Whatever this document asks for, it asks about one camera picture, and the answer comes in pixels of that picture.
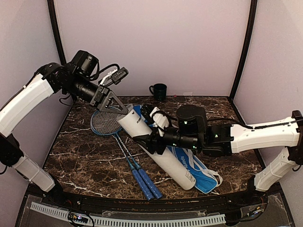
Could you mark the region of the white shuttlecock tube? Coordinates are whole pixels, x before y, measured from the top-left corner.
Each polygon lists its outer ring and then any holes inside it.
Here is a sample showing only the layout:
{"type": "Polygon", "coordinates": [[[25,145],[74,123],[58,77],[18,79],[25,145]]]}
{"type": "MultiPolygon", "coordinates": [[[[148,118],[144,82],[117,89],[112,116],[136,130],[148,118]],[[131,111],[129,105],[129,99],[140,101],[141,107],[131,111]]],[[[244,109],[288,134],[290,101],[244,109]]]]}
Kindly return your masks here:
{"type": "Polygon", "coordinates": [[[128,114],[118,116],[118,123],[180,187],[184,190],[192,189],[196,183],[192,174],[173,155],[165,143],[158,141],[157,130],[152,130],[132,105],[127,107],[128,114]]]}

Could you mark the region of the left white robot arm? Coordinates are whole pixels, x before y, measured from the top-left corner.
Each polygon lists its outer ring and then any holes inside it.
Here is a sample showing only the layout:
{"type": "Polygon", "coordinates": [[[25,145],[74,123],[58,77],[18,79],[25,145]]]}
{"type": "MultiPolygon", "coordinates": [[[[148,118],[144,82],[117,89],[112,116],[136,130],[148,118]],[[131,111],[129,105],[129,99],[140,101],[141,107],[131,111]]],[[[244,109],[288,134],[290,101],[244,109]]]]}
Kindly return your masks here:
{"type": "Polygon", "coordinates": [[[7,167],[14,168],[29,182],[48,193],[49,200],[56,206],[63,206],[67,202],[66,194],[58,189],[59,184],[49,173],[21,150],[13,137],[13,131],[43,101],[60,90],[108,113],[111,112],[110,102],[115,99],[122,108],[118,113],[127,114],[126,107],[109,88],[110,85],[121,82],[127,75],[128,70],[122,67],[105,76],[105,79],[111,80],[108,84],[101,82],[99,85],[95,85],[80,74],[79,67],[72,64],[62,66],[50,63],[43,66],[30,83],[24,86],[0,110],[0,162],[7,167]]]}

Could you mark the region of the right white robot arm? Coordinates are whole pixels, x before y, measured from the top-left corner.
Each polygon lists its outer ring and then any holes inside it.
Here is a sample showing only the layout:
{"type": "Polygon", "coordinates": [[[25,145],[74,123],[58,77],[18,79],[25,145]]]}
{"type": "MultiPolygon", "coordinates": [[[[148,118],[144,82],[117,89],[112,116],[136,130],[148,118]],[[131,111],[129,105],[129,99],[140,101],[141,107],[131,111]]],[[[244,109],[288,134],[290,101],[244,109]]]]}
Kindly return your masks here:
{"type": "Polygon", "coordinates": [[[230,156],[242,151],[279,147],[280,154],[254,177],[254,187],[242,194],[242,202],[252,205],[295,166],[303,164],[303,116],[295,110],[290,117],[261,124],[207,124],[206,114],[195,109],[191,113],[177,111],[178,127],[171,122],[157,123],[157,127],[133,140],[151,154],[163,153],[166,146],[187,148],[211,157],[230,156]]]}

